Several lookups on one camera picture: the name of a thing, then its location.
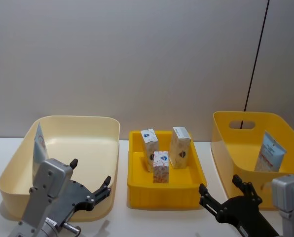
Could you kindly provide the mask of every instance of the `yellow plastic bin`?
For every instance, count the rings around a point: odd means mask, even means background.
[[[50,158],[78,166],[72,180],[94,192],[111,176],[111,195],[93,211],[78,211],[72,221],[94,221],[112,209],[118,162],[119,122],[106,117],[48,116],[34,122],[0,177],[0,192],[9,213],[20,219],[29,200],[32,186],[34,137],[41,124]]]
[[[161,151],[168,151],[171,131],[156,131]],[[144,165],[143,140],[140,131],[129,134],[128,153],[129,203],[138,209],[198,209],[201,183],[206,179],[198,159],[193,140],[191,141],[188,166],[173,169],[169,164],[169,183],[154,184],[153,173]]]
[[[243,129],[231,128],[240,124]],[[244,129],[245,124],[254,123],[253,128]],[[269,132],[287,153],[279,172],[255,172],[255,165],[265,131]],[[294,174],[294,131],[278,115],[259,112],[216,112],[214,113],[212,154],[220,179],[229,198],[242,195],[231,182],[238,174],[244,182],[251,181],[263,203],[260,208],[272,209],[270,183],[274,178]]]

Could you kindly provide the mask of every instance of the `white table surface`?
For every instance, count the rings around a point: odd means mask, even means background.
[[[22,138],[0,138],[0,175],[18,148]],[[227,200],[218,176],[210,143],[195,142],[210,194],[219,202]],[[87,223],[74,223],[82,228],[81,237],[239,237],[229,224],[218,223],[207,210],[146,211],[127,206],[128,141],[120,141],[117,185],[114,206],[104,218]],[[282,234],[282,219],[277,211],[262,211],[275,230]],[[8,236],[16,225],[8,214],[0,195],[0,237]],[[73,236],[63,230],[61,237]]]

